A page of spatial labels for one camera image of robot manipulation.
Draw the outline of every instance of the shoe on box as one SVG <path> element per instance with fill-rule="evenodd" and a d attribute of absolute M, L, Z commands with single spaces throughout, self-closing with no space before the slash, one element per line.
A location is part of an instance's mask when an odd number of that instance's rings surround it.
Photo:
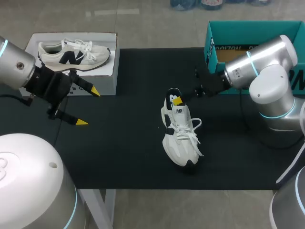
<path fill-rule="evenodd" d="M 38 44 L 38 57 L 42 64 L 55 72 L 76 69 L 89 71 L 106 64 L 110 49 L 92 42 L 65 39 L 59 44 Z"/>
<path fill-rule="evenodd" d="M 192 167 L 202 156 L 198 149 L 198 138 L 195 130 L 201 126 L 201 119 L 191 118 L 186 104 L 173 105 L 173 100 L 181 96 L 179 89 L 171 88 L 161 109 L 162 121 L 166 127 L 166 134 L 162 141 L 168 157 L 181 167 Z M 193 121 L 199 124 L 193 127 Z"/>

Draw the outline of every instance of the shoelace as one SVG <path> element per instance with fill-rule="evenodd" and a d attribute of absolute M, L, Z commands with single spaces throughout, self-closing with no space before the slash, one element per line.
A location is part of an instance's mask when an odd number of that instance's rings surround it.
<path fill-rule="evenodd" d="M 83 55 L 77 58 L 76 60 L 79 60 L 80 58 L 87 56 L 89 61 L 95 61 L 96 56 L 91 53 L 92 50 L 92 42 L 83 42 L 82 40 L 75 40 L 74 42 L 67 42 L 69 45 L 73 46 L 75 50 L 81 50 L 83 52 Z"/>
<path fill-rule="evenodd" d="M 174 129 L 175 131 L 178 132 L 177 134 L 177 139 L 178 140 L 183 140 L 185 138 L 190 139 L 192 146 L 194 147 L 196 153 L 198 153 L 199 156 L 203 156 L 202 153 L 199 151 L 198 147 L 197 147 L 197 143 L 200 144 L 198 138 L 197 138 L 197 134 L 195 134 L 195 130 L 201 126 L 202 121 L 200 118 L 192 118 L 192 121 L 199 121 L 199 124 L 197 126 L 195 126 L 193 128 L 193 130 L 190 129 L 190 127 L 188 125 L 177 125 L 174 126 L 173 123 L 171 123 L 170 127 L 172 129 Z"/>

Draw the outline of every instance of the blue led ring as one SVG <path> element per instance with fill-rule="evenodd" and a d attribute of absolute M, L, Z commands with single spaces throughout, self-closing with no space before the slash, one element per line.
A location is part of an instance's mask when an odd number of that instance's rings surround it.
<path fill-rule="evenodd" d="M 5 40 L 4 45 L 2 46 L 2 49 L 0 51 L 0 57 L 2 56 L 2 54 L 3 54 L 3 52 L 4 52 L 4 50 L 5 50 L 7 45 L 8 45 L 8 40 Z"/>
<path fill-rule="evenodd" d="M 74 187 L 74 188 L 75 188 L 75 205 L 74 205 L 74 210 L 72 212 L 72 215 L 71 215 L 69 221 L 67 222 L 66 226 L 63 229 L 67 229 L 68 228 L 68 226 L 71 223 L 71 221 L 73 219 L 73 216 L 75 214 L 75 210 L 76 210 L 76 206 L 77 206 L 77 191 L 76 191 L 76 187 Z"/>
<path fill-rule="evenodd" d="M 250 64 L 252 65 L 252 68 L 253 68 L 253 70 L 254 70 L 256 76 L 258 76 L 258 72 L 257 72 L 256 68 L 254 67 L 253 61 L 252 61 L 252 59 L 251 59 L 251 54 L 249 53 L 249 51 L 247 51 L 246 53 L 247 53 L 247 56 L 248 56 L 248 58 L 249 58 L 249 60 L 250 60 Z"/>
<path fill-rule="evenodd" d="M 297 202 L 299 203 L 300 208 L 301 208 L 303 214 L 305 215 L 305 208 L 304 208 L 304 206 L 302 204 L 302 201 L 301 201 L 301 198 L 300 198 L 300 194 L 299 194 L 299 190 L 297 188 L 297 183 L 298 183 L 299 176 L 300 176 L 300 173 L 301 173 L 302 170 L 303 170 L 303 168 L 299 171 L 299 173 L 297 174 L 296 179 L 295 179 L 295 194 L 296 194 Z"/>
<path fill-rule="evenodd" d="M 295 107 L 295 99 L 294 99 L 294 104 L 292 105 L 292 107 L 290 108 L 290 110 L 288 112 L 286 112 L 285 114 L 282 114 L 280 116 L 276 116 L 276 117 L 268 117 L 268 116 L 265 116 L 263 115 L 262 113 L 260 113 L 260 115 L 264 118 L 269 118 L 269 119 L 276 119 L 276 118 L 283 118 L 285 117 L 286 115 L 288 115 L 290 112 L 292 112 L 292 110 L 294 109 Z"/>

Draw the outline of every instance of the shoe box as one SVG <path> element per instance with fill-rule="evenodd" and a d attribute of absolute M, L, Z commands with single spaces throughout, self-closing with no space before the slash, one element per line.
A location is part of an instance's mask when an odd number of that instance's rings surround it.
<path fill-rule="evenodd" d="M 118 34 L 112 32 L 49 32 L 49 33 L 34 33 L 30 38 L 25 49 L 36 58 L 36 66 L 41 67 L 41 62 L 38 58 L 39 42 L 58 44 L 63 39 L 82 40 L 84 42 L 92 41 L 93 45 L 102 45 L 110 49 L 111 54 L 108 62 L 97 69 L 82 72 L 77 70 L 77 74 L 84 80 L 92 83 L 100 95 L 115 95 L 116 83 L 119 69 L 120 48 L 118 43 Z M 24 88 L 20 89 L 22 96 L 29 96 L 30 93 Z M 91 95 L 84 91 L 81 87 L 71 86 L 68 96 L 74 95 Z"/>
<path fill-rule="evenodd" d="M 211 73 L 224 69 L 225 62 L 247 50 L 286 35 L 293 43 L 298 64 L 289 71 L 289 80 L 294 94 L 305 94 L 305 24 L 302 21 L 210 21 L 207 27 L 204 58 Z M 222 94 L 238 94 L 230 88 Z"/>

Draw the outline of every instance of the black table surface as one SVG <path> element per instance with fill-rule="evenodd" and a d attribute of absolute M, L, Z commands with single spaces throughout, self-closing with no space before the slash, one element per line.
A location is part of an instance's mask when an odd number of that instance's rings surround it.
<path fill-rule="evenodd" d="M 12 94 L 18 97 L 20 92 L 5 85 L 0 85 L 0 94 Z M 61 104 L 65 109 L 67 99 Z M 0 98 L 0 135 L 25 133 L 36 135 L 51 145 L 55 145 L 61 125 L 60 120 L 49 120 L 47 117 L 48 103 L 35 98 L 31 107 L 11 98 Z"/>
<path fill-rule="evenodd" d="M 78 188 L 278 188 L 275 181 L 302 142 L 285 150 L 270 149 L 261 142 L 285 147 L 301 133 L 268 130 L 248 95 L 242 100 L 250 131 L 242 120 L 239 95 L 196 98 L 188 103 L 192 118 L 203 121 L 196 132 L 204 157 L 193 174 L 178 169 L 163 150 L 165 93 L 171 87 L 189 91 L 200 61 L 204 61 L 203 48 L 122 49 L 116 96 L 69 97 L 66 112 L 89 125 L 62 123 L 55 148 Z M 44 130 L 38 127 L 32 132 L 48 138 L 46 132 L 53 130 L 56 125 L 47 121 Z M 301 158 L 292 174 L 304 162 Z"/>

